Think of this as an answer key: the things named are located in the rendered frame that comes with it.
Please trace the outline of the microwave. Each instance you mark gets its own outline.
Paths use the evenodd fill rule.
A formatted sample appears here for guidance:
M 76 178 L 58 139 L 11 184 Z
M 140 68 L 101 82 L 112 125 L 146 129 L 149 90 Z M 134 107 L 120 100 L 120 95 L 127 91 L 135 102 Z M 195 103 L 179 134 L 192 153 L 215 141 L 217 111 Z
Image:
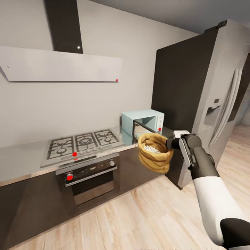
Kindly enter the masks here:
M 164 113 L 152 109 L 122 112 L 122 129 L 136 141 L 142 134 L 162 129 L 163 121 Z

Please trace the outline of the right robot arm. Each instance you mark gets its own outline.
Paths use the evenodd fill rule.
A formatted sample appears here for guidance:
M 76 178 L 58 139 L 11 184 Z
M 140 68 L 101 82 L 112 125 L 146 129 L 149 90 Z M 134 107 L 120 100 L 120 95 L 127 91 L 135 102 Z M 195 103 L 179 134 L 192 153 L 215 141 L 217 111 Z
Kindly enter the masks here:
M 174 131 L 166 148 L 182 151 L 195 187 L 202 224 L 214 244 L 225 250 L 250 250 L 250 220 L 216 170 L 216 160 L 195 133 Z

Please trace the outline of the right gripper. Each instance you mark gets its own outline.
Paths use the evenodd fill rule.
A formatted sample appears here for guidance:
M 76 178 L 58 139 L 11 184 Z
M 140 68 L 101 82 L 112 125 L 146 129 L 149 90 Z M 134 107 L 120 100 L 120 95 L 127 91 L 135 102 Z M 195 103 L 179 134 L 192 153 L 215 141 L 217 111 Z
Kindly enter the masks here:
M 168 148 L 168 149 L 179 149 L 176 146 L 176 141 L 177 141 L 177 139 L 167 139 L 166 140 L 166 148 Z M 181 149 L 179 149 L 179 150 L 181 150 Z

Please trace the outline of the popcorn bag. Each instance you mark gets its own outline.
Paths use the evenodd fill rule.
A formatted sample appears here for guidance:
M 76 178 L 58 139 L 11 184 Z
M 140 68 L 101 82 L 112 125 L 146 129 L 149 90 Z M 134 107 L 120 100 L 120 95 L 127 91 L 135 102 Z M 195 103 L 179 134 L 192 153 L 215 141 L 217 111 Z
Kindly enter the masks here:
M 148 169 L 166 174 L 169 170 L 169 162 L 173 155 L 173 149 L 166 148 L 165 136 L 157 133 L 142 134 L 138 139 L 139 159 Z M 157 152 L 147 150 L 145 147 L 154 148 Z

